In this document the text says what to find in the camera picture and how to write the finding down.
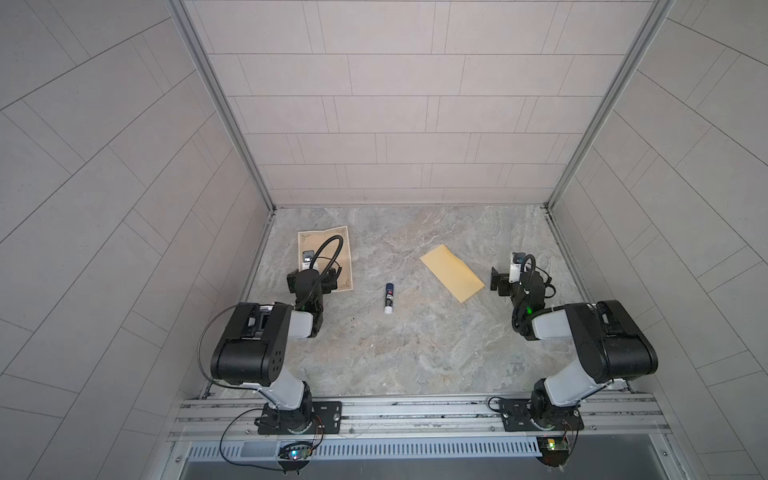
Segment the beige decorated letter paper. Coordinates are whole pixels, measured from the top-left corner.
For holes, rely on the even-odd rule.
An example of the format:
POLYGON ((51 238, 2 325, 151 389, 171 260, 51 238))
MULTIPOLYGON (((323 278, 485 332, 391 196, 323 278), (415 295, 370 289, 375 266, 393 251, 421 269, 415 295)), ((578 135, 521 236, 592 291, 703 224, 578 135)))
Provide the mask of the beige decorated letter paper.
POLYGON ((352 277, 352 261, 351 261, 351 243, 349 240, 349 232, 347 226, 340 226, 331 228, 328 230, 316 230, 316 231, 302 231, 297 234, 298 238, 298 259, 299 269, 301 269, 302 252, 306 250, 314 250, 315 254, 319 252, 318 259, 314 264, 314 269, 322 271, 328 264, 329 260, 333 257, 336 249, 338 248, 338 242, 331 242, 325 249, 320 250, 320 246, 324 241, 333 237, 334 235, 340 235, 343 240, 342 249, 336 258, 336 262, 332 268, 341 271, 338 277, 338 288, 333 290, 333 293, 341 293, 353 290, 353 277, 352 277))

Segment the yellow paper envelope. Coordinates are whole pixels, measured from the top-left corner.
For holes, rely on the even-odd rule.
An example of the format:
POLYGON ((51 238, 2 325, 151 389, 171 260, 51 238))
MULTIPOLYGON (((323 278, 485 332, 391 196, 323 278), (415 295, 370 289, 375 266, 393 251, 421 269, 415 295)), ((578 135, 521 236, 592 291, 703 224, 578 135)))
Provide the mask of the yellow paper envelope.
POLYGON ((445 245, 438 245, 420 260, 459 303, 464 303, 485 286, 483 281, 445 245))

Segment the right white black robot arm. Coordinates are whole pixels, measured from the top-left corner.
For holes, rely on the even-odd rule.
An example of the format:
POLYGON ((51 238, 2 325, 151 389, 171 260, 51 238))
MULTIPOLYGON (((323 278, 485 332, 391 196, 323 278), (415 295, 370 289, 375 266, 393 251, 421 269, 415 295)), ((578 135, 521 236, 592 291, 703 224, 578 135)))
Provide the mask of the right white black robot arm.
POLYGON ((540 271, 491 270, 490 289, 513 305, 512 326, 527 341, 570 339, 577 359, 540 379, 528 400, 490 398, 507 432, 571 431, 584 428, 580 403, 618 381, 656 372, 658 356, 617 300, 547 307, 540 271))

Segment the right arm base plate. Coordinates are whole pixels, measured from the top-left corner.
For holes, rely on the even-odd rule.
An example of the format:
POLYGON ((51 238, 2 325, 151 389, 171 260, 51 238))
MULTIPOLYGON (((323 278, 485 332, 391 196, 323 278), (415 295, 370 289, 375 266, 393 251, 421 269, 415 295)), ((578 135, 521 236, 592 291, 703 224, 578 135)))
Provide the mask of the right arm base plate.
POLYGON ((506 432, 584 429, 584 422, 576 407, 557 407, 546 400, 501 399, 499 409, 506 432))

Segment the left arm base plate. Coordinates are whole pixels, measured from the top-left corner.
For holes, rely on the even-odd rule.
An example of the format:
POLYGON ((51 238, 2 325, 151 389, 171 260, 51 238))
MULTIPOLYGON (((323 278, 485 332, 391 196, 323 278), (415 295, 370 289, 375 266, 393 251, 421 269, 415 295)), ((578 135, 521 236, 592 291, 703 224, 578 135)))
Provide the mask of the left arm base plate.
POLYGON ((320 430, 337 434, 341 414, 342 403, 338 401, 302 402, 292 410, 265 405, 254 424, 259 435, 310 435, 320 430))

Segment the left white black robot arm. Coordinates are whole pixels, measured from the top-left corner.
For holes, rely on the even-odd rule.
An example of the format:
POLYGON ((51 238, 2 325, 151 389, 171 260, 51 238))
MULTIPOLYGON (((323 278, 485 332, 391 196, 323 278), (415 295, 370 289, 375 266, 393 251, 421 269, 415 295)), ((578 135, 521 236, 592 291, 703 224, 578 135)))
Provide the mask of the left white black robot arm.
POLYGON ((210 374, 226 387, 254 390, 265 400, 255 423, 261 435, 309 434, 312 429, 337 434, 342 404, 315 401, 309 385, 284 368, 292 339, 318 335, 323 323, 323 296, 337 288, 339 270, 314 269, 287 275, 297 304, 237 304, 217 343, 210 374))

